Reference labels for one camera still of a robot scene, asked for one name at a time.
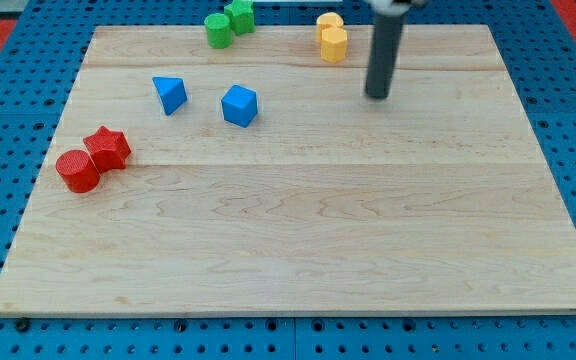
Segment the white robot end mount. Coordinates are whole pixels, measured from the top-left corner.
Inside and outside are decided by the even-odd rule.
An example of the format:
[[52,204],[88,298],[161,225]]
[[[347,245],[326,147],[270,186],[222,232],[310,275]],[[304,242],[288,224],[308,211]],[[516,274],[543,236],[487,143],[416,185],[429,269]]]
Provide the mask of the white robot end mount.
[[428,0],[365,0],[381,16],[403,16],[410,9],[423,8]]

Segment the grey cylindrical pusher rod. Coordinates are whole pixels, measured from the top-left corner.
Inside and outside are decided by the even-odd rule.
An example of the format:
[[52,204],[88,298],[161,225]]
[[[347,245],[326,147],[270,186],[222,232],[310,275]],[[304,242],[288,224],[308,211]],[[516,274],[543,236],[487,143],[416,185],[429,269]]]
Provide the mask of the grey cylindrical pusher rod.
[[373,99],[390,94],[406,14],[375,14],[364,92]]

